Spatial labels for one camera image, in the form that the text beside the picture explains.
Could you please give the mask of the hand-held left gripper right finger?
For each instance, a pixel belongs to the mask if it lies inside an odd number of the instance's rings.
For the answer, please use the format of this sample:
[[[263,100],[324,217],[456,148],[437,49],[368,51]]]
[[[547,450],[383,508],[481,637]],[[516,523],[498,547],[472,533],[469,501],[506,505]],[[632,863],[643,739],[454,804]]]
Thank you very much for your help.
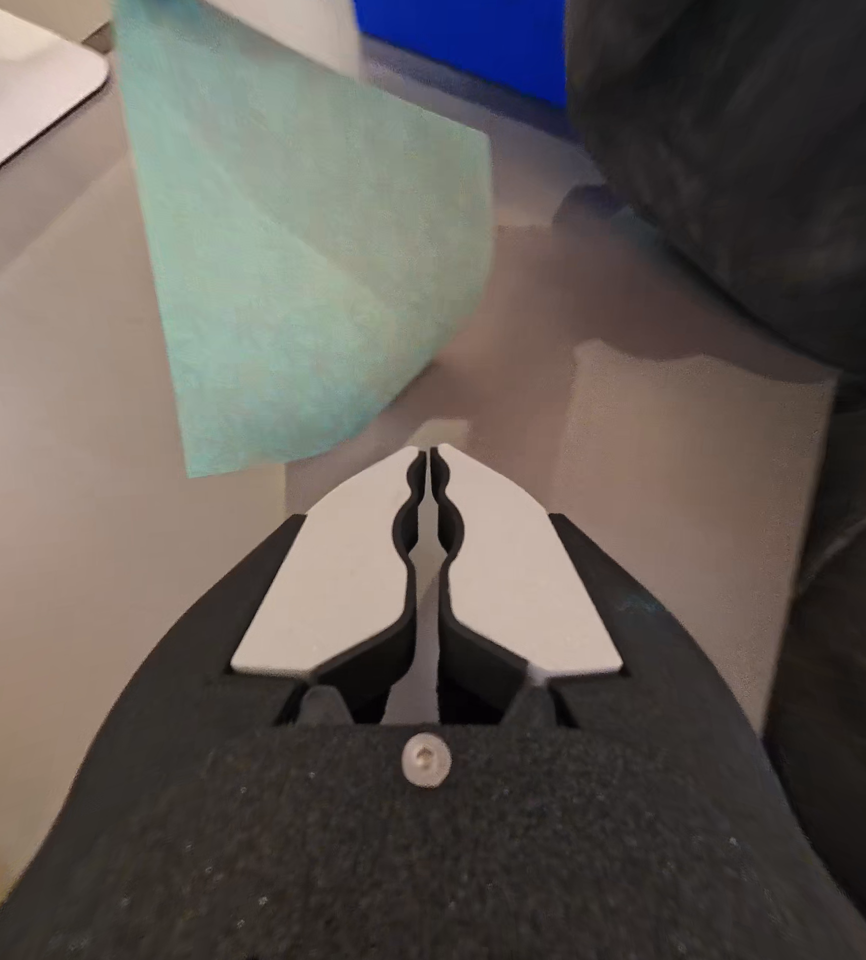
[[[501,718],[523,689],[621,675],[618,647],[542,503],[449,443],[431,449],[430,478],[448,699]]]

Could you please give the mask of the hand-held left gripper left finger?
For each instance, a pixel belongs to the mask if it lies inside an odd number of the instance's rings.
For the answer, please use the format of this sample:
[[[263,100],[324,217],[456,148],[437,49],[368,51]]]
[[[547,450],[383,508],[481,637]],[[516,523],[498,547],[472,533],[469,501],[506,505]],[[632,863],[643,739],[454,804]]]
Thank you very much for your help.
[[[300,515],[230,674],[331,688],[353,722],[379,725],[416,654],[426,487],[427,452],[403,447]]]

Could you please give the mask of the leaf-patterned teal origami paper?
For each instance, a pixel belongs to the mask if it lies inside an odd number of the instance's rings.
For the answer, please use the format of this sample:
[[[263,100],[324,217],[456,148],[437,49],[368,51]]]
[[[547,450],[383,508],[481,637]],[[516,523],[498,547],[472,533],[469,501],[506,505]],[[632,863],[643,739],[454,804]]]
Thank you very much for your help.
[[[186,472],[355,437],[478,306],[490,141],[363,75],[353,2],[115,2]]]

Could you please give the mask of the blue box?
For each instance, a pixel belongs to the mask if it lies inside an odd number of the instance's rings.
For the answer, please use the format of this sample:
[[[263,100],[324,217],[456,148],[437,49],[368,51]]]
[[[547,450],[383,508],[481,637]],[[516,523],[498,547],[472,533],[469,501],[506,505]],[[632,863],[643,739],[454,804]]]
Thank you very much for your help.
[[[564,1],[355,1],[361,31],[563,109]]]

